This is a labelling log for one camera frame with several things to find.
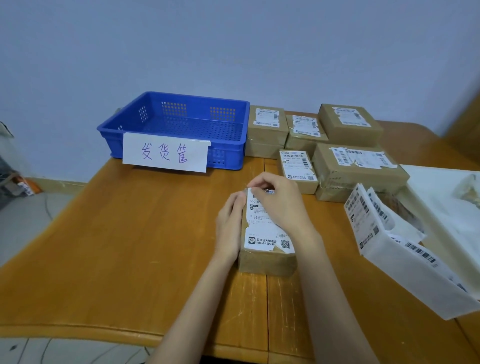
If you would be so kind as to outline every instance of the cardboard box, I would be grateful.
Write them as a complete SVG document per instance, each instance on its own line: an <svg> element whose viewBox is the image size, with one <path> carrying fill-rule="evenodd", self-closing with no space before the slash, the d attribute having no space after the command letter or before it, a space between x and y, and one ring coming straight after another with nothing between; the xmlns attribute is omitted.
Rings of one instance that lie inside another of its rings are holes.
<svg viewBox="0 0 480 364"><path fill-rule="evenodd" d="M297 183L301 194L314 194L317 190L318 179L304 150L279 150L277 167L282 176Z"/></svg>
<svg viewBox="0 0 480 364"><path fill-rule="evenodd" d="M410 177L380 147L318 143L312 163L320 185L315 193L319 201L344 203L357 183L395 194Z"/></svg>
<svg viewBox="0 0 480 364"><path fill-rule="evenodd" d="M300 118L307 118L303 116L298 116L298 115L287 115L287 125L288 125L288 136L287 136L287 141L285 142L285 149L288 150L304 150L307 152L308 156L310 158L313 157L313 153L315 152L315 147L317 143L328 143L328 136L325 133L325 130L323 129L322 125L318 122L318 119L315 118L314 121L317 124L318 128L318 134L319 136L313 135L314 130L304 131L302 133L302 129L294 129L294 123L293 123L293 118L294 117L300 117Z"/></svg>
<svg viewBox="0 0 480 364"><path fill-rule="evenodd" d="M377 146L384 130L360 106L322 104L318 119L332 144Z"/></svg>
<svg viewBox="0 0 480 364"><path fill-rule="evenodd" d="M444 320L480 310L469 287L420 244L425 234L358 184L344 205L359 252Z"/></svg>
<svg viewBox="0 0 480 364"><path fill-rule="evenodd" d="M283 149L283 144L272 146L254 142L250 138L247 138L245 143L245 155L248 157L277 159L280 149Z"/></svg>
<svg viewBox="0 0 480 364"><path fill-rule="evenodd" d="M247 221L247 211L257 213L256 216L263 216L266 220L250 226ZM239 271L291 276L297 269L297 258L294 252L286 253L280 249L279 244L287 244L289 250L293 251L288 235L271 222L260 202L248 191L241 225Z"/></svg>
<svg viewBox="0 0 480 364"><path fill-rule="evenodd" d="M288 135L285 111L281 108L250 106L247 138L271 146L285 145Z"/></svg>

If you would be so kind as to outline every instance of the forearm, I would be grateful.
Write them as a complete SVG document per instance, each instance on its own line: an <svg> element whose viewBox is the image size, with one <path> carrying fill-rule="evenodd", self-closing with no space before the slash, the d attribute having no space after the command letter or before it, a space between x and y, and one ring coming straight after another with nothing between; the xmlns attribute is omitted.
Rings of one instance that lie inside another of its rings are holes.
<svg viewBox="0 0 480 364"><path fill-rule="evenodd" d="M315 358L325 363L378 363L313 227L294 235Z"/></svg>
<svg viewBox="0 0 480 364"><path fill-rule="evenodd" d="M197 364L200 361L231 266L225 259L212 258L148 364Z"/></svg>

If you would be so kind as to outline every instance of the white wall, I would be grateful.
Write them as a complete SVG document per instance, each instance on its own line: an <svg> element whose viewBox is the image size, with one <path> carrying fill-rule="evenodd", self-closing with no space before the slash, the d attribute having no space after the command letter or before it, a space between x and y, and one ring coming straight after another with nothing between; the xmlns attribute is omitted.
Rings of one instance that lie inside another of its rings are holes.
<svg viewBox="0 0 480 364"><path fill-rule="evenodd" d="M478 0L3 1L0 120L35 176L72 181L147 90L362 105L442 133L480 87L479 17Z"/></svg>

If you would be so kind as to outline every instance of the floor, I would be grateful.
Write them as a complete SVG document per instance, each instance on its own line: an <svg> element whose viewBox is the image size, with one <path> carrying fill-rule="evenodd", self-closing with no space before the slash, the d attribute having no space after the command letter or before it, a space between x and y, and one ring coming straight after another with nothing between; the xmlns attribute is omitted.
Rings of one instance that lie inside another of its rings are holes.
<svg viewBox="0 0 480 364"><path fill-rule="evenodd" d="M72 198L67 194L41 193L16 198L0 210L0 267L35 238ZM88 340L0 338L0 363L139 364L153 350ZM204 357L201 363L220 362Z"/></svg>

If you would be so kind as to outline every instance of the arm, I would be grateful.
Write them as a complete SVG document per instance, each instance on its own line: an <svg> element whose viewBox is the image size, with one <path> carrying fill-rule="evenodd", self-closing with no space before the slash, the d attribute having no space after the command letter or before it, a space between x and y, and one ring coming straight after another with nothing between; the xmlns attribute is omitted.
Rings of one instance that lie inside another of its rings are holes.
<svg viewBox="0 0 480 364"><path fill-rule="evenodd" d="M228 272L240 249L244 192L228 198L216 219L216 246L212 260L179 316L147 364L199 363Z"/></svg>
<svg viewBox="0 0 480 364"><path fill-rule="evenodd" d="M317 363L378 363L338 282L298 186L264 172L248 185L275 224L290 236ZM275 194L262 189L274 187Z"/></svg>

